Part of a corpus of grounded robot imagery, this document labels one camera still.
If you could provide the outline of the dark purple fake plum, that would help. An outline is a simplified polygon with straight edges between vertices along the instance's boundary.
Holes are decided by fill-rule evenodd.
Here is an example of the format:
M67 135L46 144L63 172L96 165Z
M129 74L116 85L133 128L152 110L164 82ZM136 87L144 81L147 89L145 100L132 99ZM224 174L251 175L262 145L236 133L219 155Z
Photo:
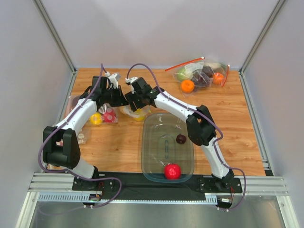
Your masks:
M184 144L187 140L187 137L183 134L178 134L177 137L176 137L176 142L178 144Z

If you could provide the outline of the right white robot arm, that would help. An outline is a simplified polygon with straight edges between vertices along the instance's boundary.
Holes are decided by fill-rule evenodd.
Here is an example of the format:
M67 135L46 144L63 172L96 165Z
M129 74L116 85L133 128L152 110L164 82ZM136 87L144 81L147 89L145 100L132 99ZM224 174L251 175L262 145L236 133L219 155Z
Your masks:
M200 146L207 157L216 188L229 188L234 173L219 148L217 128L208 108L187 104L159 86L152 88L142 77L126 78L125 83L131 87L131 92L125 96L133 111L150 105L169 112L186 124L188 138Z

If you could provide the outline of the yellow fake lemon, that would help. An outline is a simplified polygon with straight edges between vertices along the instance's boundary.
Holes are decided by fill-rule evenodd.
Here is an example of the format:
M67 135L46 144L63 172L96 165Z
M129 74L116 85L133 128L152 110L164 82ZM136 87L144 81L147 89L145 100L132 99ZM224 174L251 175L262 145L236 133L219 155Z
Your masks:
M145 117L146 117L145 112L143 112L141 109L135 111L133 113L133 115L134 115L133 119L138 121L138 122L144 121Z

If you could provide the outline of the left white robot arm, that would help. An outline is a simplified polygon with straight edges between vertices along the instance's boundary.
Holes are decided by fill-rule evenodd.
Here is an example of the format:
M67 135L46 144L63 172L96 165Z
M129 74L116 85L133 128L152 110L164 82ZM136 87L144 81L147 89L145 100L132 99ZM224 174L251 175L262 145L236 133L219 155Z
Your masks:
M92 179L95 167L81 158L77 136L80 130L100 107L128 105L118 85L118 73L109 76L94 76L92 85L79 97L74 109L55 126L47 126L43 131L43 144L39 150L39 161L63 167L84 179Z

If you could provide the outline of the blue zip top bag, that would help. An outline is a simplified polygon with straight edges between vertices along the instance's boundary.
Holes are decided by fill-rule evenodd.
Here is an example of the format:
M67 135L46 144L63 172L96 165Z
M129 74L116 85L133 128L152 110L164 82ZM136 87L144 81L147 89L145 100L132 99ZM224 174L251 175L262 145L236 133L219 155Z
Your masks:
M152 111L149 109L149 107L144 107L142 109L132 111L129 105L120 107L120 111L124 115L127 115L138 122L143 122L150 114L152 114Z

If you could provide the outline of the red fake apple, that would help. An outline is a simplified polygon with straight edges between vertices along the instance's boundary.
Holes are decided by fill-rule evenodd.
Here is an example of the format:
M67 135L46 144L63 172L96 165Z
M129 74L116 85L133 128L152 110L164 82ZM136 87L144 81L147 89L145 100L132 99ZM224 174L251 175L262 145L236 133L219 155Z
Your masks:
M164 167L164 175L168 180L177 180L181 176L181 168L178 164L167 164Z

